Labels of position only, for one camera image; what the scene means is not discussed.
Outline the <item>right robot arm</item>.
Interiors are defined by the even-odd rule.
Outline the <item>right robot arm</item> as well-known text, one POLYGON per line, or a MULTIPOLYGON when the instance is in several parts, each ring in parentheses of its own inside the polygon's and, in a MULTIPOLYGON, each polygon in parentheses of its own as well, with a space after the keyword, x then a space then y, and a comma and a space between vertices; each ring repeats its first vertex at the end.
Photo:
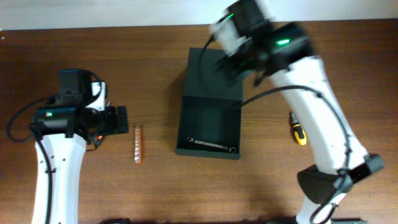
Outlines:
POLYGON ((353 186, 382 170, 384 161, 355 136, 308 35, 294 22, 274 27, 256 1, 228 6, 210 32, 225 51, 221 62, 269 78, 304 128, 315 163, 297 175, 305 197, 294 222, 331 223, 353 186))

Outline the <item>yellow black stubby screwdriver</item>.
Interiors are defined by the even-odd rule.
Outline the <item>yellow black stubby screwdriver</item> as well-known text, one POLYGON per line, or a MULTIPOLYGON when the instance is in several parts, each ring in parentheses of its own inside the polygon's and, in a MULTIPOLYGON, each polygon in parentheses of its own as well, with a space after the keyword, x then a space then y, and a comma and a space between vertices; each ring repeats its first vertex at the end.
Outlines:
POLYGON ((305 134, 305 131, 302 129, 302 125, 300 124, 299 120, 297 119, 296 115, 293 112, 290 112, 290 118, 291 118, 291 130, 296 142, 301 146, 306 145, 307 136, 305 134))

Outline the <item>orange socket rail set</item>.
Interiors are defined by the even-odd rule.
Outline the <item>orange socket rail set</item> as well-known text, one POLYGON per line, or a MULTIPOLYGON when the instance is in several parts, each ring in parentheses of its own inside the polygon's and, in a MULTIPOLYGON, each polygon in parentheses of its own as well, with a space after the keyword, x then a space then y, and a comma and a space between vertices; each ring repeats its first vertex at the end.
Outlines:
POLYGON ((141 129, 138 126, 134 129, 134 161, 136 164, 140 164, 142 161, 141 129))

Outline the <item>silver ratchet wrench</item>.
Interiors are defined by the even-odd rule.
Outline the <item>silver ratchet wrench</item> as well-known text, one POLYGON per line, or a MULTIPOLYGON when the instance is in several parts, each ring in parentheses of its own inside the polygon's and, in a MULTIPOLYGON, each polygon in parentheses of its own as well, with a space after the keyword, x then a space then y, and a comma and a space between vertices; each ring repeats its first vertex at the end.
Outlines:
POLYGON ((214 147, 214 148, 218 148, 218 149, 222 149, 231 153, 236 153, 237 149, 235 147, 228 147, 228 146, 224 146, 224 145, 220 145, 220 144, 215 144, 215 143, 211 143, 211 142, 205 142, 205 141, 200 141, 191 137, 187 137, 187 141, 188 142, 192 142, 195 144, 200 144, 203 146, 209 146, 209 147, 214 147))

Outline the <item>orange black long-nose pliers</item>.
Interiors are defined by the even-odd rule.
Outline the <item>orange black long-nose pliers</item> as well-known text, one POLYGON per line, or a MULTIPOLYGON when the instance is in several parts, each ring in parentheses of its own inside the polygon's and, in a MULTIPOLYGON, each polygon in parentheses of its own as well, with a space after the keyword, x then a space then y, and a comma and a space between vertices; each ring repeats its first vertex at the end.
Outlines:
POLYGON ((104 140, 104 136, 102 136, 102 135, 97 135, 97 136, 93 136, 92 138, 90 138, 87 142, 87 145, 88 146, 92 145, 93 148, 87 149, 87 151, 97 150, 97 148, 99 148, 100 145, 102 144, 103 140, 104 140))

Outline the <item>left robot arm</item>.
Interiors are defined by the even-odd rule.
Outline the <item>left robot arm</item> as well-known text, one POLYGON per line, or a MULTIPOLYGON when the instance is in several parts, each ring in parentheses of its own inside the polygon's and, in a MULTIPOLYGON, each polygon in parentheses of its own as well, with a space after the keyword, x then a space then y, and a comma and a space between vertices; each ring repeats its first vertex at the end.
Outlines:
POLYGON ((78 223, 81 165, 89 144, 129 131, 127 109, 106 105, 107 86, 84 69, 59 73, 58 93, 35 112, 29 129, 37 153, 32 223, 78 223))

